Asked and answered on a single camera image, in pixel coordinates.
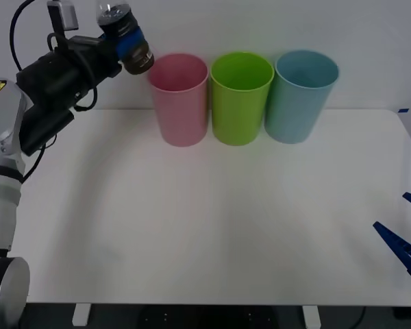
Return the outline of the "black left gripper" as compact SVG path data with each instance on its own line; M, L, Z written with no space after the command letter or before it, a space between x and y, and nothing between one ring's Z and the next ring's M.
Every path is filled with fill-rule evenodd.
M44 110L93 109L98 101L97 86L118 75L123 64L130 74L145 72L144 36L138 31L115 38L47 36L49 53L16 75L18 87L33 104Z

